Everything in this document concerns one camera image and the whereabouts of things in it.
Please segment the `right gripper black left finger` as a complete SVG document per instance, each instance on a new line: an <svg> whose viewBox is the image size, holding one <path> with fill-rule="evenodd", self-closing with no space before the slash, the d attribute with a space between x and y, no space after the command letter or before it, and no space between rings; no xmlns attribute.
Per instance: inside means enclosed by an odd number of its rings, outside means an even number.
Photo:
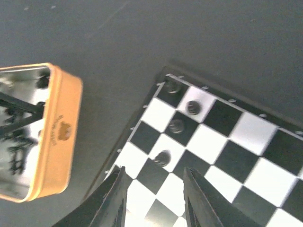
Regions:
<svg viewBox="0 0 303 227"><path fill-rule="evenodd" d="M101 185L55 227L123 227L127 202L125 167L116 168Z"/></svg>

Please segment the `yellow bear tin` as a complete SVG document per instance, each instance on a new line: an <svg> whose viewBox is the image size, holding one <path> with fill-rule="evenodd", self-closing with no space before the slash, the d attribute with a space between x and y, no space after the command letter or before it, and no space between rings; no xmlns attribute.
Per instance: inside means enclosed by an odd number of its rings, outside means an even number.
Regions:
<svg viewBox="0 0 303 227"><path fill-rule="evenodd" d="M83 82L51 63L1 68L0 92L36 105L43 118L0 137L0 197L22 203L62 193L71 177ZM12 113L0 106L0 126Z"/></svg>

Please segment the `black piece corner square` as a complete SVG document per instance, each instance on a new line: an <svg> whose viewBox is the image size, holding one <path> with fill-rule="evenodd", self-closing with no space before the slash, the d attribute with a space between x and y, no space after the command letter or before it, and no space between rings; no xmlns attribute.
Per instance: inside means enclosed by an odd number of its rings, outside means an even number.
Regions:
<svg viewBox="0 0 303 227"><path fill-rule="evenodd" d="M169 94L177 94L181 91L182 85L176 80L168 79L164 84L165 90Z"/></svg>

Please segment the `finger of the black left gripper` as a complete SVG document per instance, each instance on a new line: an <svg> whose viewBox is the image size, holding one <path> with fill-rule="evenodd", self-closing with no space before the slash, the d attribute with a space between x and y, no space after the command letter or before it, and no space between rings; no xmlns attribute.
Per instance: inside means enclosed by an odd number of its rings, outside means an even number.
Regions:
<svg viewBox="0 0 303 227"><path fill-rule="evenodd" d="M41 120L45 108L45 102L38 102L34 105L3 92L0 93L0 105L8 109L9 114L12 114L5 120L8 124L0 127L1 137Z"/></svg>

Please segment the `black rook piece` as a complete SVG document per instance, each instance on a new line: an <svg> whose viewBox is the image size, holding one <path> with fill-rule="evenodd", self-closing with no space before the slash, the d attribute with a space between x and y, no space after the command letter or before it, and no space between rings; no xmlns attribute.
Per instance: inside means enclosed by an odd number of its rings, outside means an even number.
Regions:
<svg viewBox="0 0 303 227"><path fill-rule="evenodd" d="M171 155L169 150L163 150L160 152L154 159L154 163L159 165L160 167L167 166L171 161Z"/></svg>

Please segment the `black pawn on board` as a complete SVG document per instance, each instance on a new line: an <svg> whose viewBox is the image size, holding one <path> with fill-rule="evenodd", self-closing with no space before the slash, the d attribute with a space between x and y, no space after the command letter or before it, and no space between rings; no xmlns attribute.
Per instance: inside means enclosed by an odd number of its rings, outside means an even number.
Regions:
<svg viewBox="0 0 303 227"><path fill-rule="evenodd" d="M189 115L198 115L201 112L201 105L196 100L191 100L186 104L186 112Z"/></svg>

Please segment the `black white chessboard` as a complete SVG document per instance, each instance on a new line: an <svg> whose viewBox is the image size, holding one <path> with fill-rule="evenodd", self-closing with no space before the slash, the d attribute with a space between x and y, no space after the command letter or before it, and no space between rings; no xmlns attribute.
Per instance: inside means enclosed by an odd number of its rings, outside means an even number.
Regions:
<svg viewBox="0 0 303 227"><path fill-rule="evenodd" d="M164 84L176 80L177 94ZM198 115L186 104L196 100ZM169 131L173 119L185 130ZM169 150L170 163L153 159ZM229 203L262 227L303 224L303 125L247 101L205 76L164 67L98 178L127 176L127 227L184 227L183 171L196 169Z"/></svg>

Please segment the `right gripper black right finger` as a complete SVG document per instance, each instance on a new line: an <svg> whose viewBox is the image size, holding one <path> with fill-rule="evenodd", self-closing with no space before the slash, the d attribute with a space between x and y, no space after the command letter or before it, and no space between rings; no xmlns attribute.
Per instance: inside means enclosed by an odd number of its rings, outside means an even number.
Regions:
<svg viewBox="0 0 303 227"><path fill-rule="evenodd" d="M187 226L260 226L229 203L196 169L186 167L183 182Z"/></svg>

